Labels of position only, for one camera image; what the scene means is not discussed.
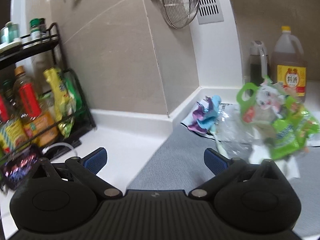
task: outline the wire colander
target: wire colander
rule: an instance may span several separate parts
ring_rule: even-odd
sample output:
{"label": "wire colander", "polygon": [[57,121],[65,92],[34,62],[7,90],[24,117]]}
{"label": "wire colander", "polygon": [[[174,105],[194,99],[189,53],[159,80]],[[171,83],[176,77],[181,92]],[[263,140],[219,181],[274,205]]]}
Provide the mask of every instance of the wire colander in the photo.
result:
{"label": "wire colander", "polygon": [[199,0],[162,0],[168,25],[180,29],[188,25],[199,10]]}

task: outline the black metal rack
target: black metal rack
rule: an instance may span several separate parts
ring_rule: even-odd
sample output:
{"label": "black metal rack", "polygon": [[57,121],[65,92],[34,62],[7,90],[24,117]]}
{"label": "black metal rack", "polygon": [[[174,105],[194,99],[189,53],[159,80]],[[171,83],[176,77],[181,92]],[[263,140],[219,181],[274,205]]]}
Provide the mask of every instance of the black metal rack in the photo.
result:
{"label": "black metal rack", "polygon": [[[71,144],[73,147],[77,147],[81,144],[81,141],[79,138],[89,132],[90,130],[96,128],[96,123],[90,113],[89,107],[87,105],[87,101],[84,96],[84,92],[81,88],[80,82],[78,80],[78,77],[76,73],[68,68],[68,63],[67,63],[67,58],[65,51],[63,49],[63,44],[62,40],[60,37],[60,32],[59,32],[59,27],[57,23],[52,23],[50,27],[47,29],[47,33],[49,34],[47,37],[37,39],[34,41],[29,41],[26,43],[23,43],[19,46],[16,46],[14,48],[11,48],[3,53],[0,54],[0,70],[4,69],[20,60],[26,59],[31,56],[35,56],[37,54],[40,54],[42,52],[46,51],[51,51],[52,53],[52,59],[53,63],[56,65],[57,64],[57,58],[55,54],[55,47],[59,46],[60,48],[60,55],[61,55],[61,60],[62,60],[62,72],[63,74],[69,73],[75,82],[76,89],[82,99],[82,107],[78,109],[76,112],[73,114],[64,117],[62,120],[59,122],[55,122],[53,125],[47,127],[46,129],[42,130],[40,133],[36,134],[34,137],[30,138],[28,141],[25,143],[19,145],[17,148],[15,148],[12,152],[9,154],[6,154],[4,157],[0,159],[0,163],[2,163],[4,160],[7,162],[10,159],[14,158],[19,150],[21,148],[24,148],[25,145],[31,143],[36,137],[42,135],[46,131],[50,130],[51,128],[57,126],[59,123],[67,121],[68,119],[74,117],[75,122],[71,130],[71,134],[68,138],[64,138],[62,135],[59,135],[59,138],[57,142],[66,142]],[[22,36],[21,39],[28,38],[30,35],[25,35]],[[70,151],[69,148],[67,147],[55,147],[50,149],[44,157],[47,157],[48,159],[56,159],[60,157],[61,155],[67,153]]]}

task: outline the yellow label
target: yellow label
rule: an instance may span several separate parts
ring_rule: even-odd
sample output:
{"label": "yellow label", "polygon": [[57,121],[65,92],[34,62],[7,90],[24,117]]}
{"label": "yellow label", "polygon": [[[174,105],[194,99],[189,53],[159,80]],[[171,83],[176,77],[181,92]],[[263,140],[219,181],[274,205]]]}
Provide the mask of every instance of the yellow label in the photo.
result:
{"label": "yellow label", "polygon": [[0,129],[0,145],[4,153],[13,151],[27,140],[28,137],[24,133],[22,123],[18,118],[9,120]]}
{"label": "yellow label", "polygon": [[[32,122],[24,125],[24,130],[29,138],[37,135],[48,126],[53,125],[54,121],[49,113],[49,111],[44,112],[41,116],[33,120]],[[58,130],[56,127],[53,127],[49,131],[40,135],[35,139],[34,143],[38,144],[40,147],[47,145],[52,140],[58,136]]]}
{"label": "yellow label", "polygon": [[277,80],[282,87],[296,90],[297,96],[304,97],[306,90],[306,68],[286,65],[277,66]]}

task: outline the plastic bag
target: plastic bag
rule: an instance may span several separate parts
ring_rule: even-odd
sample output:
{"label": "plastic bag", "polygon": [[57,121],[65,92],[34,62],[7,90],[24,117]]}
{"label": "plastic bag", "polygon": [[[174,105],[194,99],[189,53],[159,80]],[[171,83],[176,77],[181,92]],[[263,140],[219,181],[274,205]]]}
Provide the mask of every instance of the plastic bag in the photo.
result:
{"label": "plastic bag", "polygon": [[252,127],[241,121],[239,105],[220,104],[216,133],[230,158],[249,161],[254,135]]}
{"label": "plastic bag", "polygon": [[[252,96],[243,100],[247,90]],[[283,158],[306,145],[311,134],[319,132],[316,119],[303,103],[286,93],[269,78],[260,85],[245,84],[237,94],[242,120],[265,137],[272,159]]]}
{"label": "plastic bag", "polygon": [[[54,95],[54,111],[56,122],[60,121],[65,116],[73,114],[76,111],[76,101],[74,98],[70,97],[67,88],[59,76],[59,73],[60,70],[56,68],[50,68],[43,72],[44,77],[50,84],[52,93]],[[59,130],[65,138],[69,137],[74,120],[74,117],[71,117],[69,120],[58,124]]]}

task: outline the cooking oil bottle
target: cooking oil bottle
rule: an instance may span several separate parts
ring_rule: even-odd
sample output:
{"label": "cooking oil bottle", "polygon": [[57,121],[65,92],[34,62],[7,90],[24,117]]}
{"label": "cooking oil bottle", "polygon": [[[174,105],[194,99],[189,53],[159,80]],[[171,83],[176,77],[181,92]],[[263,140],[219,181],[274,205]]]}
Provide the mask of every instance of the cooking oil bottle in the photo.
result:
{"label": "cooking oil bottle", "polygon": [[306,96],[306,68],[303,48],[299,39],[291,34],[289,26],[282,26],[282,35],[272,53],[271,78],[285,89],[291,88],[304,102]]}

